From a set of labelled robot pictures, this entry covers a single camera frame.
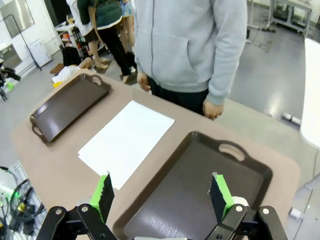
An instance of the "sheet of paper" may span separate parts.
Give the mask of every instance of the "sheet of paper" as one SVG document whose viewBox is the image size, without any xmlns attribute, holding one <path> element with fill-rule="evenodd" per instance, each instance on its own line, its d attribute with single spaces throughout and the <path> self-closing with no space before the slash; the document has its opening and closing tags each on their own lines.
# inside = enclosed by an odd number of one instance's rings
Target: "sheet of paper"
<svg viewBox="0 0 320 240">
<path fill-rule="evenodd" d="M 131 101 L 78 152 L 79 158 L 100 176 L 110 172 L 119 190 L 174 122 Z"/>
</svg>

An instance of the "black bag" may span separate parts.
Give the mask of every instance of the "black bag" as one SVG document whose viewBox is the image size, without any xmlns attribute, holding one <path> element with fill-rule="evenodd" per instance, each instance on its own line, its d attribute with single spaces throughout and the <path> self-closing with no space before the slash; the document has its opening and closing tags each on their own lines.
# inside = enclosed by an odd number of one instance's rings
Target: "black bag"
<svg viewBox="0 0 320 240">
<path fill-rule="evenodd" d="M 67 46 L 62 49 L 63 55 L 63 65 L 70 66 L 70 65 L 79 65 L 82 60 L 79 56 L 78 50 L 75 47 Z"/>
</svg>

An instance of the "black pants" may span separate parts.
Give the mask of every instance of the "black pants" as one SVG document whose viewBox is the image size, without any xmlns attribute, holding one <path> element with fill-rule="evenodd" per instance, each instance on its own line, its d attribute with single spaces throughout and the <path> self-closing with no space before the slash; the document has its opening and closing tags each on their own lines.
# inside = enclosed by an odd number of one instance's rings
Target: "black pants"
<svg viewBox="0 0 320 240">
<path fill-rule="evenodd" d="M 128 64 L 128 57 L 122 45 L 118 32 L 114 26 L 98 31 L 101 40 L 106 44 L 114 57 L 114 60 L 119 65 L 123 76 L 131 74 L 130 66 Z"/>
<path fill-rule="evenodd" d="M 175 92 L 163 89 L 152 78 L 148 78 L 152 95 L 189 109 L 197 114 L 204 115 L 203 103 L 209 93 L 208 90 L 201 92 Z"/>
</svg>

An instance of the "zipper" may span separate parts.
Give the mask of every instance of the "zipper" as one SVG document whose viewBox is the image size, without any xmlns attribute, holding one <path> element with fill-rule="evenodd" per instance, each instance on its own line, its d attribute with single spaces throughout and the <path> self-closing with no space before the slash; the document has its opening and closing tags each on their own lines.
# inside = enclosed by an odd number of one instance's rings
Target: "zipper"
<svg viewBox="0 0 320 240">
<path fill-rule="evenodd" d="M 153 35 L 154 35 L 154 26 L 155 26 L 155 4 L 156 0 L 152 1 L 152 26 L 151 26 L 151 75 L 154 77 L 154 43 L 153 43 Z"/>
</svg>

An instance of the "screw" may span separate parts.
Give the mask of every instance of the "screw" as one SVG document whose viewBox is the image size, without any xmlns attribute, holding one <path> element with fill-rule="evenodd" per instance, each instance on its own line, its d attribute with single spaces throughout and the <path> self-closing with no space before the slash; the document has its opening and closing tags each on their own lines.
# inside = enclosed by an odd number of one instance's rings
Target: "screw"
<svg viewBox="0 0 320 240">
<path fill-rule="evenodd" d="M 237 211 L 237 212 L 242 212 L 242 206 L 236 206 L 235 207 L 235 210 Z"/>
<path fill-rule="evenodd" d="M 88 211 L 88 207 L 87 207 L 87 206 L 83 206 L 83 207 L 81 208 L 81 211 L 82 211 L 82 212 Z"/>
<path fill-rule="evenodd" d="M 60 215 L 62 213 L 62 210 L 60 208 L 58 208 L 56 211 L 55 211 L 55 214 L 57 215 Z"/>
<path fill-rule="evenodd" d="M 263 212 L 264 214 L 269 214 L 269 209 L 264 208 L 264 209 L 262 210 L 262 212 Z"/>
</svg>

